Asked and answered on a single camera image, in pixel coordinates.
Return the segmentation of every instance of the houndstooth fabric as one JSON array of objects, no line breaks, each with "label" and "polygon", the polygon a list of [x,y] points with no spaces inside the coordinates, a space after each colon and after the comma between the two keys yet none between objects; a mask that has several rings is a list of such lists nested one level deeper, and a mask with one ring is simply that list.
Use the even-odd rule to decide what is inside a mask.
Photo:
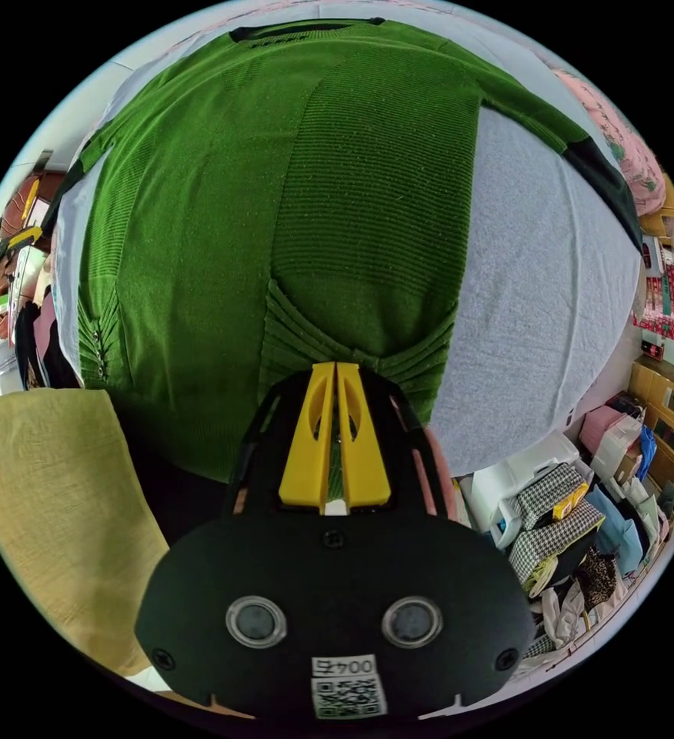
[{"label": "houndstooth fabric", "polygon": [[519,582],[524,585],[541,562],[564,552],[573,542],[600,526],[603,520],[603,514],[582,500],[562,521],[522,531],[509,555],[509,563]]},{"label": "houndstooth fabric", "polygon": [[528,660],[530,657],[538,657],[540,654],[554,652],[556,648],[555,642],[547,634],[543,634],[539,639],[532,642],[522,659]]},{"label": "houndstooth fabric", "polygon": [[585,482],[574,467],[559,464],[541,480],[525,488],[517,497],[522,511],[522,528],[534,528],[540,518]]}]

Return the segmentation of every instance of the wooden shelf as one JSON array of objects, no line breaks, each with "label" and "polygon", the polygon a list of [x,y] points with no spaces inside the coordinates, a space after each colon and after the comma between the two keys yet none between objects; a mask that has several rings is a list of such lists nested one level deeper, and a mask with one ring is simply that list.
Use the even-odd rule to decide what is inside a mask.
[{"label": "wooden shelf", "polygon": [[[641,356],[634,362],[629,392],[646,405],[645,423],[648,428],[654,430],[658,421],[662,420],[674,432],[674,411],[666,405],[668,390],[674,393],[674,365],[647,356]],[[659,437],[649,476],[661,488],[669,480],[674,482],[674,449]]]}]

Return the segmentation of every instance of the qr code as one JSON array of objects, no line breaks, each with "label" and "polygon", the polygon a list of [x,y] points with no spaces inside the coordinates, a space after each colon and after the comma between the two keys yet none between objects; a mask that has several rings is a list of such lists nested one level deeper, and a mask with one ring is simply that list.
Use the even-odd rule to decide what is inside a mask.
[{"label": "qr code", "polygon": [[378,675],[312,680],[317,718],[367,718],[386,713]]}]

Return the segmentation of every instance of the houndstooth bag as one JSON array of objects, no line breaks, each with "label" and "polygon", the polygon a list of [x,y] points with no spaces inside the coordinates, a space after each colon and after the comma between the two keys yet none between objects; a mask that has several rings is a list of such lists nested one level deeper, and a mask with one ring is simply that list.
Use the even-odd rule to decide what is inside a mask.
[{"label": "houndstooth bag", "polygon": [[549,557],[562,554],[571,544],[601,526],[604,515],[582,500],[562,521],[532,531],[522,531],[514,542],[509,564],[525,586]]},{"label": "houndstooth bag", "polygon": [[565,518],[587,490],[588,485],[578,470],[569,464],[559,464],[517,496],[522,528],[529,530],[540,523]]}]

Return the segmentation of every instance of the sticker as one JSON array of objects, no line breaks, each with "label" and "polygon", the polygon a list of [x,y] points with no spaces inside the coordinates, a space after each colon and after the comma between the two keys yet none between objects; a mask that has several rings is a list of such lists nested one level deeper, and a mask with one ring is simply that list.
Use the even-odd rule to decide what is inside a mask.
[{"label": "sticker", "polygon": [[385,716],[388,709],[375,655],[314,657],[312,700],[320,719]]}]

